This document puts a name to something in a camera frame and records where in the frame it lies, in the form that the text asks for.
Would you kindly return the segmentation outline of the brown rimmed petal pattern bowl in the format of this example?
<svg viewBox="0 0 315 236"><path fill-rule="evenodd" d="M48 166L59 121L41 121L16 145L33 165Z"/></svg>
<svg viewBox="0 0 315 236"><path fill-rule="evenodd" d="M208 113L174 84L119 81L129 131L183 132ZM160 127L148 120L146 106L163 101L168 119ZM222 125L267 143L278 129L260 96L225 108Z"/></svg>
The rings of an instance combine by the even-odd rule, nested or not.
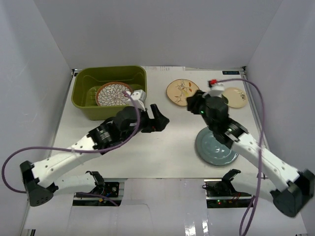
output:
<svg viewBox="0 0 315 236"><path fill-rule="evenodd" d="M123 92L133 92L133 89L122 82L110 82L101 86L95 95L98 106L124 106L128 98Z"/></svg>

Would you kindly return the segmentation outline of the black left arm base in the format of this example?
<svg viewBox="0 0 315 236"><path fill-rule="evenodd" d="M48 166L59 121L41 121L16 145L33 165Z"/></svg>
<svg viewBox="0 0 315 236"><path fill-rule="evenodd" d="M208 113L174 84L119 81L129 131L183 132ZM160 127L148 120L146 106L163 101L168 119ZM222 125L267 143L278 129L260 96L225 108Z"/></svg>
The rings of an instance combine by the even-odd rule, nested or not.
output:
<svg viewBox="0 0 315 236"><path fill-rule="evenodd" d="M96 187L87 194L75 193L72 202L77 207L119 207L123 192L119 182L105 182L104 186Z"/></svg>

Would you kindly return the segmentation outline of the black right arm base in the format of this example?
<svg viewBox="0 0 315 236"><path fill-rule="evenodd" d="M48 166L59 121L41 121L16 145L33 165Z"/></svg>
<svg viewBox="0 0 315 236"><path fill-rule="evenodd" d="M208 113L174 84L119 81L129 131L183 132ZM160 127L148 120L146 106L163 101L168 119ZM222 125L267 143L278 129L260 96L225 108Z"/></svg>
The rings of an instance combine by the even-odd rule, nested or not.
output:
<svg viewBox="0 0 315 236"><path fill-rule="evenodd" d="M208 209L247 208L252 199L248 193L235 192L220 178L205 179L202 188Z"/></svg>

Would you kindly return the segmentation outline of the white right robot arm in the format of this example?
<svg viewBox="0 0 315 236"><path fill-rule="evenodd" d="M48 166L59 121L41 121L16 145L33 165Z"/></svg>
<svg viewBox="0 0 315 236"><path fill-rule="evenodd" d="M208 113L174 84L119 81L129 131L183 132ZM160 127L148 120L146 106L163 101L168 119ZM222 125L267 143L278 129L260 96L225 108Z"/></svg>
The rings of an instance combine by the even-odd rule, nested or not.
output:
<svg viewBox="0 0 315 236"><path fill-rule="evenodd" d="M259 196L270 200L284 215L295 217L315 195L315 176L285 163L256 141L248 130L230 118L228 106L218 96L197 90L187 98L187 110L202 116L215 139L255 165L260 174L255 175Z"/></svg>

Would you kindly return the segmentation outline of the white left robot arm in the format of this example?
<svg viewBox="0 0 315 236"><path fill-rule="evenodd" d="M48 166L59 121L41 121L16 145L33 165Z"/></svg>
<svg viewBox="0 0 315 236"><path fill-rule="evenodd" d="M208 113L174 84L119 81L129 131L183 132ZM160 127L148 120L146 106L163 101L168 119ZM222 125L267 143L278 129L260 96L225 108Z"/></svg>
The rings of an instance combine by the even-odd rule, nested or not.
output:
<svg viewBox="0 0 315 236"><path fill-rule="evenodd" d="M30 205L43 205L55 195L61 194L79 194L104 199L103 192L108 184L99 172L86 171L81 176L70 177L65 174L89 160L121 147L129 137L138 132L163 131L169 119L159 111L156 104L152 104L151 109L153 118L149 118L147 110L127 106L89 131L67 150L61 150L42 161L25 161L20 164Z"/></svg>

